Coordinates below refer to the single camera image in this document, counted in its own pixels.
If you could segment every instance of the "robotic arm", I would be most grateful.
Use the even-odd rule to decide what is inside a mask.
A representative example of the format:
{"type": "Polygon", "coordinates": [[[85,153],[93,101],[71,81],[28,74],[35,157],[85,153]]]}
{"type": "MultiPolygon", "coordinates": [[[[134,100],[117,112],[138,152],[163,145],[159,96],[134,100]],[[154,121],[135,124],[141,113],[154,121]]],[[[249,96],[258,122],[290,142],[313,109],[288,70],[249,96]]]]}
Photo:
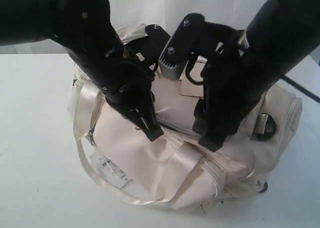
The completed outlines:
{"type": "Polygon", "coordinates": [[[190,14],[170,40],[160,27],[148,26],[147,37],[126,46],[110,23],[109,0],[0,0],[0,17],[0,45],[44,39],[63,45],[106,101],[151,141],[163,131],[149,66],[159,58],[162,74],[172,80],[186,69],[192,83],[203,85],[193,129],[211,151],[237,131],[265,91],[320,44],[319,0],[268,0],[245,31],[190,14]],[[207,59],[201,82],[190,77],[199,56],[207,59]]]}

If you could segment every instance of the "white table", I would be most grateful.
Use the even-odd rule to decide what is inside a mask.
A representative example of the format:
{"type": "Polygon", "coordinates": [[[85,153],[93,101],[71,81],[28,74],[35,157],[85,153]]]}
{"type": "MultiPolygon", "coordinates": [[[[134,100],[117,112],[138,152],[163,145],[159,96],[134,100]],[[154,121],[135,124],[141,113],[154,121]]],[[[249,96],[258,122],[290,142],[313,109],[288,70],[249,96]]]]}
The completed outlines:
{"type": "MultiPolygon", "coordinates": [[[[87,177],[66,112],[73,73],[67,55],[2,55],[0,70],[0,227],[320,224],[320,105],[291,87],[303,97],[304,113],[268,192],[226,200],[200,217],[122,203],[87,177]]],[[[320,68],[311,58],[290,76],[320,94],[320,68]]]]}

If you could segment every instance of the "white bag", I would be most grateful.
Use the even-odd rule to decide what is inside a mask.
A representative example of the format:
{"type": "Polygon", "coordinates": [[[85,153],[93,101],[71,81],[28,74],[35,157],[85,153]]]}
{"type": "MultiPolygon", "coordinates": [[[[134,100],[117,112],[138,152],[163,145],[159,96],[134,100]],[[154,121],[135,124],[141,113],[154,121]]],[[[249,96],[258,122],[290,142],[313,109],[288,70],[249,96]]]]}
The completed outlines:
{"type": "MultiPolygon", "coordinates": [[[[142,26],[136,29],[144,35],[142,26]]],[[[122,29],[120,37],[130,40],[136,29],[122,29]]],[[[206,209],[219,199],[261,191],[297,131],[301,99],[273,86],[244,119],[237,134],[213,153],[198,145],[200,136],[192,131],[198,98],[182,96],[180,90],[181,81],[156,75],[152,91],[165,135],[151,143],[142,131],[113,110],[99,89],[76,68],[69,113],[74,120],[79,157],[91,179],[127,203],[166,203],[179,210],[198,206],[206,209]],[[254,136],[261,114],[273,117],[277,125],[275,135],[268,141],[254,136]],[[127,185],[110,184],[97,160],[92,168],[83,150],[83,138],[91,142],[98,156],[101,154],[102,165],[111,163],[108,169],[118,179],[125,179],[122,186],[129,181],[127,185]]]]}

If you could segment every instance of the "bag handle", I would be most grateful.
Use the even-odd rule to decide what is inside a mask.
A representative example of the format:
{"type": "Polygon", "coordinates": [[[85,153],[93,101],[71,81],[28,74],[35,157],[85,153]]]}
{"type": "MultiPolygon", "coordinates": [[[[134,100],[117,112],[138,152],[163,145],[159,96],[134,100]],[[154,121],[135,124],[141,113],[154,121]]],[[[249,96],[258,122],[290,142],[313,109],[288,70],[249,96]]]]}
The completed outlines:
{"type": "Polygon", "coordinates": [[[88,136],[92,126],[92,115],[95,111],[99,89],[90,81],[83,86],[78,104],[76,106],[73,133],[76,139],[77,151],[81,164],[87,175],[99,186],[107,189],[114,196],[122,201],[135,205],[146,205],[154,202],[168,202],[173,199],[185,179],[192,172],[194,167],[201,160],[203,155],[197,152],[191,144],[182,143],[182,146],[171,157],[167,166],[164,169],[163,175],[155,192],[155,199],[150,201],[140,200],[126,192],[114,187],[109,182],[105,181],[90,165],[82,144],[82,139],[88,136]],[[166,190],[166,196],[162,197],[163,190],[166,190]]]}

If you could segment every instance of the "white backdrop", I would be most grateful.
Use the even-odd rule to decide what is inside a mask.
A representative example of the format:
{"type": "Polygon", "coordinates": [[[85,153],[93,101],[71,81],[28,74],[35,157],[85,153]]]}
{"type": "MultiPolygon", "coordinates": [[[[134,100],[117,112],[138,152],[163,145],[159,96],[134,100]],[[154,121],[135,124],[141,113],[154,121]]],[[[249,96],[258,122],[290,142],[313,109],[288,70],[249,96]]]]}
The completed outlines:
{"type": "MultiPolygon", "coordinates": [[[[173,33],[189,13],[206,16],[207,21],[244,29],[266,0],[110,0],[111,22],[117,28],[139,23],[159,24],[173,33]]],[[[0,47],[0,53],[61,53],[51,41],[0,47]]]]}

